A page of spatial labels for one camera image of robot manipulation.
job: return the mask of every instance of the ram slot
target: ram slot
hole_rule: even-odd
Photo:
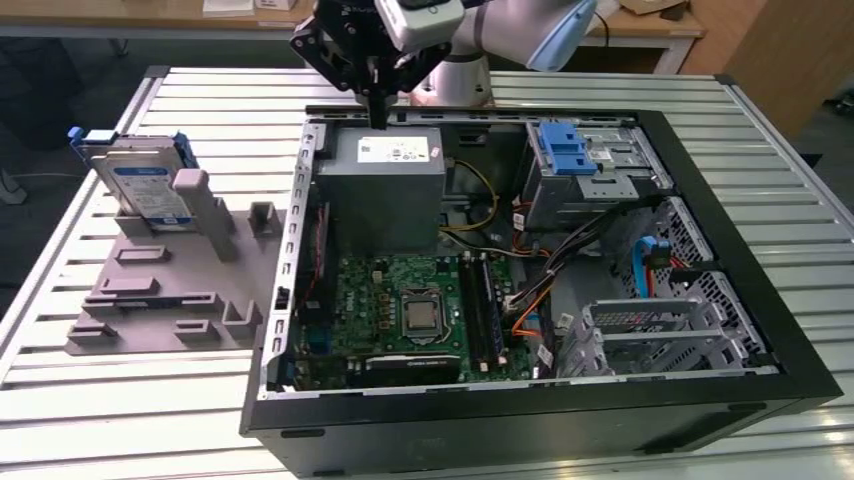
[[[486,302],[486,327],[488,333],[492,338],[490,344],[490,360],[493,363],[498,362],[498,365],[505,365],[508,359],[505,358],[505,337],[502,335],[502,315],[498,305],[498,299],[496,296],[496,286],[493,284],[493,272],[490,270],[490,261],[482,257],[480,263],[481,268],[481,280],[480,284],[484,288],[484,301]]]
[[[460,284],[462,290],[464,315],[466,316],[466,336],[469,338],[469,355],[472,369],[488,372],[493,340],[488,330],[488,311],[485,309],[484,289],[478,259],[461,256],[458,262]]]

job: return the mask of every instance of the circuit board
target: circuit board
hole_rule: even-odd
[[[508,363],[501,367],[482,371],[472,366],[458,262],[453,256],[342,258],[327,353],[337,357],[457,355],[462,359],[461,383],[530,378],[525,344],[508,349]],[[490,271],[501,299],[512,293],[504,258],[490,263]],[[313,377],[321,381],[315,388],[323,388],[326,382],[317,372]]]

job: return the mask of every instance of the motherboard chip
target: motherboard chip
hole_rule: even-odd
[[[406,304],[406,323],[410,329],[435,329],[438,326],[437,304],[410,302]]]
[[[401,291],[403,309],[403,336],[417,345],[438,340],[445,324],[442,290],[410,288]]]

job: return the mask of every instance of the black case frame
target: black case frame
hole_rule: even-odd
[[[359,107],[309,107],[329,122]],[[253,359],[241,433],[259,438],[298,476],[390,473],[694,450],[760,420],[842,395],[726,211],[661,112],[554,108],[393,109],[407,114],[629,117],[677,185],[764,336],[777,375],[554,386],[418,395],[258,400]]]

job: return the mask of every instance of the wooden desk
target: wooden desk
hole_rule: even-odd
[[[314,5],[299,0],[290,11],[258,9],[249,17],[206,18],[203,1],[0,0],[0,36],[287,40]],[[706,33],[690,14],[672,22],[657,14],[637,16],[620,10],[606,20],[612,46],[665,50],[656,67],[660,74],[680,71],[694,40]],[[597,28],[582,45],[605,46],[605,28]]]
[[[0,35],[71,38],[290,38],[314,2],[257,9],[247,17],[205,17],[205,0],[0,0]]]
[[[657,48],[665,50],[657,74],[677,74],[688,58],[694,41],[706,35],[706,28],[686,12],[682,20],[673,22],[658,13],[636,15],[621,8],[605,19],[612,33],[610,45],[624,48]],[[605,46],[605,27],[597,27],[582,42],[585,46]]]

